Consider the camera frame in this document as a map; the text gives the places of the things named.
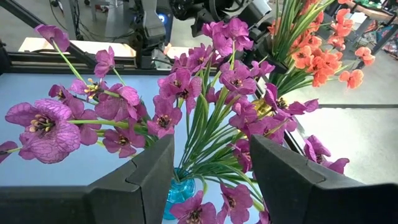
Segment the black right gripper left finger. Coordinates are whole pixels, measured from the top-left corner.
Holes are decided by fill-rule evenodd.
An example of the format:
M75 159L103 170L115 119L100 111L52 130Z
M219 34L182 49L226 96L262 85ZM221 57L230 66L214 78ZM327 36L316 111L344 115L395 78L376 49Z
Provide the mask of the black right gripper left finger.
M161 223L174 147L168 134L89 185L2 187L1 223Z

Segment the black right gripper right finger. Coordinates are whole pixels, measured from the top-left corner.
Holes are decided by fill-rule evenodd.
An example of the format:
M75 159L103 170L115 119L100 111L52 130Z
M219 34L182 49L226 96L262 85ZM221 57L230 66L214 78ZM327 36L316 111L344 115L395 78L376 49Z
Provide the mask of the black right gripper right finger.
M249 149L272 223L397 223L397 184L363 184L258 134Z

